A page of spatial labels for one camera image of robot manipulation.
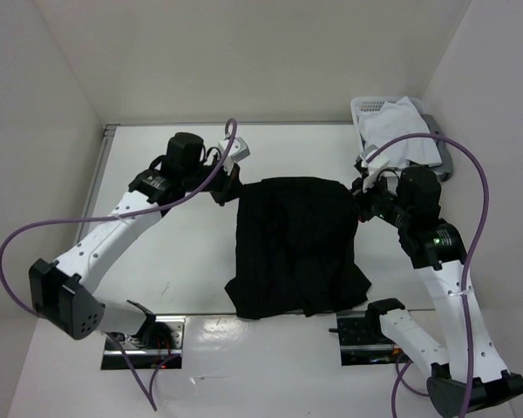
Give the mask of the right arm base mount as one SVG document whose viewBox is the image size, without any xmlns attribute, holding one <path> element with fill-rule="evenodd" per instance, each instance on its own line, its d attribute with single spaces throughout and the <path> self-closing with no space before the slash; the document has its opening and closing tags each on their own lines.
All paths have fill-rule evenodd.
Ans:
<svg viewBox="0 0 523 418">
<path fill-rule="evenodd" d="M 338 313 L 336 324 L 329 332 L 338 339 L 344 367 L 406 363 L 408 360 L 400 346 L 382 335 L 363 312 Z"/>
</svg>

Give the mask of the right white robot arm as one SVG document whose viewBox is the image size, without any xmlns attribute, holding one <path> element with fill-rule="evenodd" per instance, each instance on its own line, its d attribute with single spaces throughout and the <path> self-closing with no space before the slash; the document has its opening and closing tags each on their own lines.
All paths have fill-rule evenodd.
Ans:
<svg viewBox="0 0 523 418">
<path fill-rule="evenodd" d="M 445 341 L 439 343 L 396 299 L 372 302 L 364 332 L 397 344 L 426 379 L 433 407 L 456 417 L 497 406 L 523 394 L 523 377 L 499 356 L 479 309 L 472 282 L 463 277 L 467 253 L 455 226 L 440 217 L 441 185 L 431 169 L 401 171 L 391 192 L 381 170 L 363 168 L 352 184 L 361 221 L 381 219 L 397 229 L 399 243 L 431 296 Z"/>
</svg>

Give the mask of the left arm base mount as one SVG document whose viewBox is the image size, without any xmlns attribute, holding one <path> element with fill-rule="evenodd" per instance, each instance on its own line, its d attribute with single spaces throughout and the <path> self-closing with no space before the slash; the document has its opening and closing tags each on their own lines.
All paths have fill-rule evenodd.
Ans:
<svg viewBox="0 0 523 418">
<path fill-rule="evenodd" d="M 103 371 L 128 370 L 129 367 L 119 347 L 136 370 L 154 370 L 166 360 L 162 369 L 180 369 L 185 335 L 184 316 L 161 315 L 157 317 L 153 336 L 142 342 L 126 334 L 115 333 L 115 341 L 105 339 L 100 369 Z"/>
</svg>

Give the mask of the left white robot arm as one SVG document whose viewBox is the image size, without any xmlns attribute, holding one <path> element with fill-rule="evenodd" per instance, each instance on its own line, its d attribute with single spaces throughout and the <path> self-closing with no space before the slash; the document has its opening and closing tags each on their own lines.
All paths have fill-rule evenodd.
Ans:
<svg viewBox="0 0 523 418">
<path fill-rule="evenodd" d="M 155 313 L 135 301 L 118 305 L 94 294 L 117 259 L 178 200 L 193 192 L 209 192 L 219 205 L 235 198 L 248 145 L 228 133 L 217 149 L 221 155 L 206 165 L 201 137 L 178 132 L 170 138 L 166 153 L 129 184 L 109 221 L 52 262 L 39 259 L 30 267 L 34 310 L 74 340 L 100 331 L 124 334 L 135 347 L 151 345 L 162 328 Z"/>
</svg>

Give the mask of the black pleated skirt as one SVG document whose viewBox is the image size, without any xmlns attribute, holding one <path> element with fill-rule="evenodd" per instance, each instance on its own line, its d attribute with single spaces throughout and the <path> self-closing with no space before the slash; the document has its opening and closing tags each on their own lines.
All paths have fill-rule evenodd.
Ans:
<svg viewBox="0 0 523 418">
<path fill-rule="evenodd" d="M 358 210 L 334 180 L 272 178 L 243 186 L 235 276 L 225 291 L 237 317 L 310 317 L 358 307 L 371 283 L 355 262 Z"/>
</svg>

